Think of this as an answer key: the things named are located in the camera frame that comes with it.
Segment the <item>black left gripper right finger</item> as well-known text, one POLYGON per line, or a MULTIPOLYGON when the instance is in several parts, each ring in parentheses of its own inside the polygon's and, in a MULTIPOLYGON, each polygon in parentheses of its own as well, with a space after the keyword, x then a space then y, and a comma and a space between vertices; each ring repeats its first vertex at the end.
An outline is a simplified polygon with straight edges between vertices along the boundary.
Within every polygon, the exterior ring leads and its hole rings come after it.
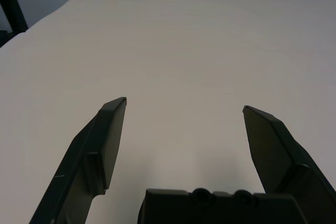
POLYGON ((308 223, 335 223, 335 190, 282 121, 243 108, 253 164, 266 193, 294 197, 308 223))

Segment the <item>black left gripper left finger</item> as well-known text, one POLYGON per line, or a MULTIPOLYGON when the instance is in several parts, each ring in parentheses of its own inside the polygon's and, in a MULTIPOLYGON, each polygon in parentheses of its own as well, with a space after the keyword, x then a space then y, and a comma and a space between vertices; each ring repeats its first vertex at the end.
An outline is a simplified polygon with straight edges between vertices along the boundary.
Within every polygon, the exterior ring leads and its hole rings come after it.
POLYGON ((96 196, 109 189, 127 99, 105 103, 75 136, 30 223, 85 223, 96 196))

